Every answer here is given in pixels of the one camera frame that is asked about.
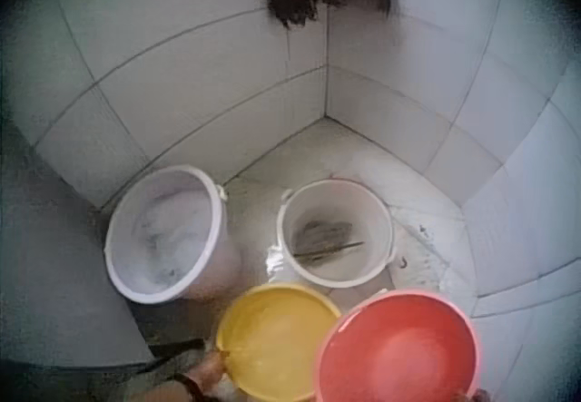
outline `bracelet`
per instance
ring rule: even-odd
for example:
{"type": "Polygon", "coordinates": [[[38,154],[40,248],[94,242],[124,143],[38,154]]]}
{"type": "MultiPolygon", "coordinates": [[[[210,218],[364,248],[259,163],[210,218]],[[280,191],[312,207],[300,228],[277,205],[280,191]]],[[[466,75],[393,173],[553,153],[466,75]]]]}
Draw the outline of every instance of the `bracelet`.
{"type": "Polygon", "coordinates": [[[200,386],[198,386],[196,381],[190,377],[185,376],[183,373],[177,373],[173,375],[168,379],[168,381],[177,381],[186,387],[188,393],[190,393],[190,396],[192,397],[192,402],[203,402],[205,400],[203,393],[200,390],[200,386]]]}

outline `water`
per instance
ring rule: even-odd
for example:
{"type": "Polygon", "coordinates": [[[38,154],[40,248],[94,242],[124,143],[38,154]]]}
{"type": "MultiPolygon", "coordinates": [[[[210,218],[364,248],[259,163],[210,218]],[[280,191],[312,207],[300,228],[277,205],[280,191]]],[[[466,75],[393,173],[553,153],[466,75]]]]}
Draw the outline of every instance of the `water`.
{"type": "Polygon", "coordinates": [[[167,289],[202,255],[212,221],[205,191],[181,191],[154,200],[139,220],[137,234],[148,250],[145,277],[167,289]]]}

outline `tiled floor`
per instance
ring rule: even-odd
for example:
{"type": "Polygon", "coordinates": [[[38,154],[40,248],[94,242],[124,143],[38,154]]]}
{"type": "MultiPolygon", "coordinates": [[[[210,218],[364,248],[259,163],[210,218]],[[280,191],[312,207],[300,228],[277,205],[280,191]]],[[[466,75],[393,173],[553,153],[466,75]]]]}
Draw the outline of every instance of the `tiled floor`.
{"type": "Polygon", "coordinates": [[[458,206],[393,155],[342,125],[318,121],[230,181],[226,191],[230,230],[241,249],[247,284],[308,284],[343,311],[380,289],[427,289],[471,314],[476,280],[458,206]],[[283,193],[329,177],[370,187],[389,205],[396,222],[396,260],[357,288],[312,286],[285,264],[277,247],[275,219],[283,193]]]}

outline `hand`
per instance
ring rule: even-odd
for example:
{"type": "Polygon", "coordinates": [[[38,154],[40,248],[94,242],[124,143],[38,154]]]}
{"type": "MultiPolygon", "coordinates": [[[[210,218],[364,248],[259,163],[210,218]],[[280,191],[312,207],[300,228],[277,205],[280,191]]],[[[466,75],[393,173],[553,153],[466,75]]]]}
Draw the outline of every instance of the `hand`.
{"type": "Polygon", "coordinates": [[[207,354],[202,363],[191,368],[186,375],[198,384],[202,393],[209,391],[222,379],[226,371],[223,354],[213,351],[207,354]]]}
{"type": "Polygon", "coordinates": [[[491,402],[491,400],[488,392],[479,388],[471,399],[468,399],[465,395],[458,394],[454,396],[452,402],[491,402]]]}

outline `plastic bucket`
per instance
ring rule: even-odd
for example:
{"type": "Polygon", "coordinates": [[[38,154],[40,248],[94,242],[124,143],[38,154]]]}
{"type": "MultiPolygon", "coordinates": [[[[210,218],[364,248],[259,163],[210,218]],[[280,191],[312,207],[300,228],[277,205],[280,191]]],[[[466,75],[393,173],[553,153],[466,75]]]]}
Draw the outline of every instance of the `plastic bucket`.
{"type": "Polygon", "coordinates": [[[385,203],[363,185],[349,180],[315,181],[285,195],[277,219],[282,254],[305,279],[332,289],[349,288],[378,276],[393,258],[393,222],[385,203]],[[294,257],[297,231],[311,221],[352,224],[357,248],[342,250],[317,266],[303,266],[294,257]]]}
{"type": "Polygon", "coordinates": [[[245,393],[263,402],[312,400],[320,343],[340,312],[317,291],[295,284],[248,290],[222,317],[216,347],[245,393]]]}
{"type": "Polygon", "coordinates": [[[478,340],[445,299],[398,290],[341,318],[318,355],[318,402],[449,402],[478,386],[478,340]]]}
{"type": "MultiPolygon", "coordinates": [[[[240,273],[241,258],[226,228],[226,196],[204,172],[191,166],[173,166],[153,172],[137,182],[115,208],[104,254],[109,277],[128,299],[156,304],[179,297],[210,299],[229,288],[240,273]],[[180,192],[196,192],[206,204],[204,237],[198,255],[186,260],[187,267],[171,285],[153,276],[151,251],[136,233],[143,212],[154,201],[180,192]]],[[[174,207],[179,216],[180,207],[174,207]]],[[[172,217],[172,210],[166,217],[172,217]]]]}

